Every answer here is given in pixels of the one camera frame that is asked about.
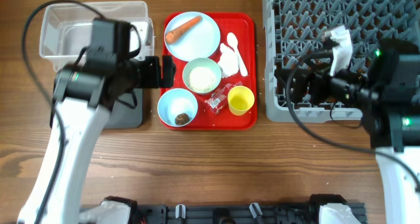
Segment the green bowl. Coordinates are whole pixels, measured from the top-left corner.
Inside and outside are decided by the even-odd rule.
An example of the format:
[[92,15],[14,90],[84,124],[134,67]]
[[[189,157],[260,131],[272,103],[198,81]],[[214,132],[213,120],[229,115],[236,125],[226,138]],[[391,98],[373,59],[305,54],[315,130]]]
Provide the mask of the green bowl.
[[216,86],[210,91],[210,92],[212,92],[213,90],[215,90],[218,87],[219,83],[221,82],[222,72],[221,72],[221,68],[219,67],[219,65],[214,60],[211,60],[210,58],[196,58],[196,59],[194,59],[194,60],[192,60],[192,61],[190,61],[189,63],[186,64],[186,66],[184,67],[184,70],[182,72],[182,79],[183,79],[183,82],[184,82],[185,86],[189,90],[191,90],[191,88],[189,88],[189,86],[187,85],[187,77],[189,76],[190,71],[193,68],[198,67],[198,66],[204,66],[204,67],[210,68],[218,76],[219,81],[217,82]]

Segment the white rice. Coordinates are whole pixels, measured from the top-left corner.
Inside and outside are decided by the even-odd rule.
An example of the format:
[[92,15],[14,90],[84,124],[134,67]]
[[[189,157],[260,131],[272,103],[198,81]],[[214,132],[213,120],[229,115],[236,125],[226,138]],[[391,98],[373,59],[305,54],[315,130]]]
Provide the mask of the white rice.
[[187,85],[196,93],[210,92],[218,81],[218,76],[210,68],[204,66],[193,68],[187,77]]

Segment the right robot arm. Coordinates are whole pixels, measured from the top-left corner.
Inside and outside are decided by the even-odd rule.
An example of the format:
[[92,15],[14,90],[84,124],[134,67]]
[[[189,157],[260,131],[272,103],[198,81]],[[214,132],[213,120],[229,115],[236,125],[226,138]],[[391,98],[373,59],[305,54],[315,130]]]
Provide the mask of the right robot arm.
[[[291,69],[275,70],[283,83],[285,101],[295,123],[311,137],[339,148],[372,154],[377,160],[385,197],[387,223],[419,222],[419,47],[400,39],[382,39],[366,76],[347,71],[333,74],[335,60],[327,41],[324,49],[303,56]],[[293,104],[309,91],[312,103],[328,98],[362,111],[361,126],[370,148],[356,148],[316,134],[296,115]]]

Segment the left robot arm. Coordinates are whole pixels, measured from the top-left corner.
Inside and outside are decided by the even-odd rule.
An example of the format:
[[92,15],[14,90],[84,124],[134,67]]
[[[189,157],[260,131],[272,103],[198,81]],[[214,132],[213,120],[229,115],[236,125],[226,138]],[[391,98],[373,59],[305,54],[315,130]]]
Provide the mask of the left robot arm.
[[81,193],[96,141],[115,102],[136,88],[170,88],[176,66],[171,56],[135,60],[129,22],[95,18],[91,44],[81,51],[84,66],[57,71],[51,108],[51,137],[34,188],[19,223],[79,223]]

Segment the yellow plastic cup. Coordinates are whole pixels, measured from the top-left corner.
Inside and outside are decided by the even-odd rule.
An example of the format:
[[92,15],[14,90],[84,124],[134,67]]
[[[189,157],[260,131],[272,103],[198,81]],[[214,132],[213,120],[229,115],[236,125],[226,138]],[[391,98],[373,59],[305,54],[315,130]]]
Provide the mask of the yellow plastic cup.
[[239,85],[228,93],[228,106],[235,116],[244,115],[255,103],[255,96],[250,88]]

